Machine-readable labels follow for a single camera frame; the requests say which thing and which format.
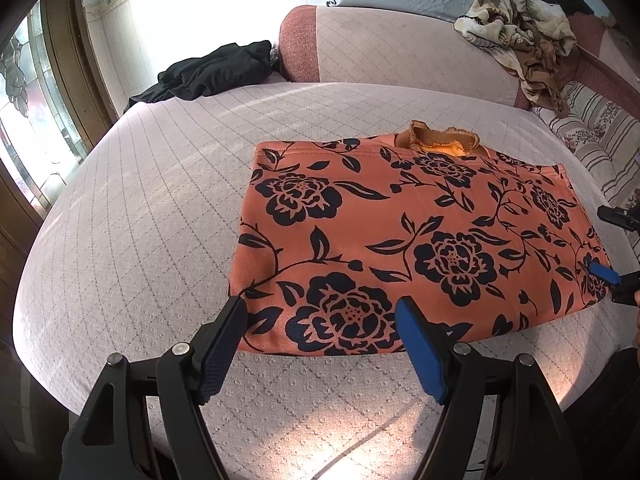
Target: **silver bolt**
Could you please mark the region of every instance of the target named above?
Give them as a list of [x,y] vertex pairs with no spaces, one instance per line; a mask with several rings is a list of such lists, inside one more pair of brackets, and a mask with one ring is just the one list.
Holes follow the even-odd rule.
[[185,355],[190,349],[189,343],[177,343],[171,348],[171,352],[173,352],[174,355]]
[[107,364],[109,366],[119,365],[120,362],[122,362],[122,354],[119,352],[114,352],[113,354],[109,355],[109,357],[107,357]]
[[466,343],[455,343],[453,351],[458,355],[469,355],[471,354],[471,346]]
[[525,366],[533,366],[534,364],[536,364],[536,360],[529,354],[520,354],[518,357],[518,361],[520,361]]

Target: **blue gripper pad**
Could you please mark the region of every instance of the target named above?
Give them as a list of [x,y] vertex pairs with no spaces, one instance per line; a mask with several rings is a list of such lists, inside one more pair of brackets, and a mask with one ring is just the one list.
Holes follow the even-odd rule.
[[589,273],[599,277],[601,280],[609,283],[609,285],[619,285],[622,282],[620,275],[613,269],[605,267],[598,262],[591,262],[589,264]]
[[396,328],[409,354],[411,364],[424,392],[435,399],[438,404],[444,404],[449,393],[442,377],[442,362],[438,353],[429,341],[429,337],[420,326],[420,319],[427,323],[417,306],[401,298],[396,303]]

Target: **bed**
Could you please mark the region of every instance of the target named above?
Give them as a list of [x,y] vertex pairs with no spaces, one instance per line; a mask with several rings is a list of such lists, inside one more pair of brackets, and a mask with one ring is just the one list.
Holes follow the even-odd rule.
[[[606,200],[588,172],[540,118],[518,108],[399,86],[286,82],[140,103],[90,153],[34,243],[14,317],[24,365],[79,413],[108,354],[159,356],[224,305],[256,143],[373,136],[412,119],[473,130],[527,162],[564,164],[614,268],[638,268],[623,231],[597,219]],[[474,345],[507,359],[532,354],[565,408],[631,344],[635,310],[607,298]],[[439,413],[405,354],[239,352],[203,408],[235,480],[410,479]],[[153,400],[150,423],[166,448]],[[489,402],[472,461],[482,459],[490,427]]]

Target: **window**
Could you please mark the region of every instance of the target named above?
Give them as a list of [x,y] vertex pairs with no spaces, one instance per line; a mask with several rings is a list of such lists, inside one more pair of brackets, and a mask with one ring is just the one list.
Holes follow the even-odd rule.
[[40,3],[0,48],[0,159],[43,218],[88,150],[45,48]]

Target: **black cloth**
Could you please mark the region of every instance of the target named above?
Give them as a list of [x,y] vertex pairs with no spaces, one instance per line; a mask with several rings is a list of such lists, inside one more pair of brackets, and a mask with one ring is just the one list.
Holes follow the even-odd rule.
[[595,382],[566,410],[584,480],[640,478],[638,350],[614,354]]
[[584,0],[542,0],[548,4],[558,4],[567,16],[573,16],[576,12],[593,14],[593,9]]
[[172,64],[158,74],[158,83],[129,98],[126,112],[137,102],[157,103],[171,97],[192,101],[232,88],[255,85],[271,72],[271,42],[247,46],[230,43],[204,57],[191,57]]

